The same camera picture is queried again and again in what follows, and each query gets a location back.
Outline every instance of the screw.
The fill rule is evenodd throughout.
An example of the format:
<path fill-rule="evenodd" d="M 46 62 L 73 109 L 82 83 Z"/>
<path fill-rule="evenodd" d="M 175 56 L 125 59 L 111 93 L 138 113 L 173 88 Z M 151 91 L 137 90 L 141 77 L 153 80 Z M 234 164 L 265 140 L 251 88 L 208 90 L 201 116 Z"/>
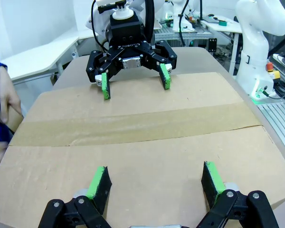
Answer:
<path fill-rule="evenodd" d="M 257 194 L 257 193 L 254 193 L 254 194 L 252 195 L 252 197 L 255 198 L 255 199 L 260 198 L 259 194 Z"/>
<path fill-rule="evenodd" d="M 233 197 L 233 192 L 231 192 L 231 191 L 227 192 L 227 196 L 228 197 Z"/>

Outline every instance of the cardboard sheet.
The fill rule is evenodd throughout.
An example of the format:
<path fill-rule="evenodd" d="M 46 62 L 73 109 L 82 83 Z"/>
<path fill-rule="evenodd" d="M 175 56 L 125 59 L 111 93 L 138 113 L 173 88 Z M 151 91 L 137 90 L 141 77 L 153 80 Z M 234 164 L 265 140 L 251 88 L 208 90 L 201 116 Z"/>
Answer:
<path fill-rule="evenodd" d="M 273 207 L 285 201 L 285 161 L 266 130 L 255 126 L 258 120 L 225 79 L 207 73 L 180 75 L 172 80 L 169 91 L 163 90 L 158 78 L 112 83 L 112 99 L 106 102 L 94 86 L 43 94 L 21 124 L 0 165 L 0 222 L 13 228 L 37 227 L 49 200 L 70 201 L 75 192 L 89 186 L 101 165 L 108 166 L 113 183 L 106 219 L 114 228 L 165 224 L 196 227 L 206 214 L 200 183 L 204 161 L 214 161 L 223 181 L 236 182 L 244 194 L 262 190 Z M 228 107 L 223 113 L 216 109 L 222 106 Z M 61 141 L 55 125 L 67 125 L 70 120 L 101 124 L 103 118 L 123 116 L 126 126 L 138 126 L 131 125 L 127 118 L 139 116 L 135 119 L 139 122 L 145 113 L 194 109 L 199 114 L 194 116 L 196 122 L 202 124 L 185 116 L 183 119 L 199 134 L 144 142 L 74 146 Z M 211 121 L 207 117 L 209 109 Z M 225 117 L 233 119 L 230 126 L 235 130 L 221 128 L 228 125 Z M 41 123 L 46 127 L 30 127 Z M 167 125 L 169 122 L 162 122 L 162 126 Z M 71 127 L 75 133 L 81 130 L 76 125 Z M 80 127 L 90 132 L 91 138 L 99 130 L 93 125 Z M 212 132 L 201 131 L 203 127 Z M 183 128 L 190 129 L 183 125 L 179 130 Z M 48 135 L 40 134 L 45 130 Z M 230 222 L 228 227 L 238 224 Z"/>

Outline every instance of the tape strip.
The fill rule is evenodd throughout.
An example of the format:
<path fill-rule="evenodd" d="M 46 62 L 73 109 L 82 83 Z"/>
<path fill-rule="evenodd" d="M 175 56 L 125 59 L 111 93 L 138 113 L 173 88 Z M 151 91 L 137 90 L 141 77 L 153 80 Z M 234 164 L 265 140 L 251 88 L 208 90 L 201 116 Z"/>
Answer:
<path fill-rule="evenodd" d="M 24 122 L 13 146 L 83 146 L 180 138 L 258 126 L 260 122 L 242 103 L 211 107 L 71 119 Z"/>

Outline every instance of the green gripper pad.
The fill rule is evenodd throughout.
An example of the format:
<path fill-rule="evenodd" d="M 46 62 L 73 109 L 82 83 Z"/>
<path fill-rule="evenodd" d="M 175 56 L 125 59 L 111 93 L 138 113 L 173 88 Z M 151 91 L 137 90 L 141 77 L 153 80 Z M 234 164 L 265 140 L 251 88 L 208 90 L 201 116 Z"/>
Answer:
<path fill-rule="evenodd" d="M 216 203 L 219 195 L 226 190 L 214 162 L 204 162 L 201 184 L 211 209 Z"/>
<path fill-rule="evenodd" d="M 98 167 L 86 196 L 92 200 L 98 212 L 102 215 L 109 196 L 112 183 L 107 167 Z"/>
<path fill-rule="evenodd" d="M 165 64 L 163 63 L 160 63 L 160 76 L 161 76 L 163 87 L 165 89 L 170 89 L 171 78 L 170 78 L 169 72 L 166 69 Z"/>
<path fill-rule="evenodd" d="M 101 90 L 103 91 L 105 100 L 108 100 L 111 98 L 111 96 L 110 96 L 110 84 L 109 84 L 106 73 L 102 73 L 101 78 L 102 78 L 101 79 L 102 80 Z"/>

